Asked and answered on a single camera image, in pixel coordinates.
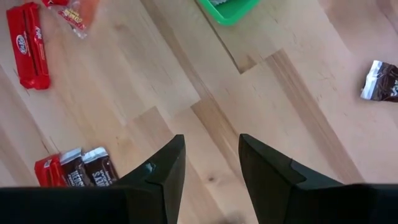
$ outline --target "wood grain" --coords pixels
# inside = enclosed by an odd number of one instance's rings
[[[37,185],[35,161],[79,146],[123,176],[184,134],[179,223],[257,223],[240,133],[344,183],[398,181],[396,105],[359,99],[372,60],[398,65],[397,1],[266,0],[232,27],[197,1],[101,1],[85,40],[40,18],[46,91],[20,86],[0,21],[1,186]]]

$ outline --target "candy wrapper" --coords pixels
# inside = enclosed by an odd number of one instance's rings
[[[87,175],[82,160],[81,148],[73,149],[60,156],[64,177],[69,187],[94,186]]]
[[[49,9],[57,12],[80,37],[87,36],[93,23],[99,0],[42,0]]]
[[[35,173],[42,187],[66,187],[59,154],[48,156],[35,163]]]
[[[373,61],[361,98],[398,102],[398,68],[386,62]]]
[[[50,86],[44,42],[39,21],[39,5],[30,2],[7,10],[12,48],[19,82],[27,89]]]
[[[98,187],[107,187],[119,179],[105,148],[98,147],[83,156],[91,181]]]

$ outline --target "brown candy wrapper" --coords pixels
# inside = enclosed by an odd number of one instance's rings
[[[94,186],[86,173],[81,158],[81,148],[73,149],[60,156],[65,182],[69,187]]]
[[[361,98],[398,102],[398,68],[386,62],[373,61]]]
[[[98,187],[106,187],[119,179],[105,148],[98,147],[83,156],[90,179]]]

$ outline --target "green basket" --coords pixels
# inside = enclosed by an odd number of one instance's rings
[[[228,0],[217,6],[209,0],[199,0],[208,13],[221,25],[231,26],[246,15],[260,0]]]

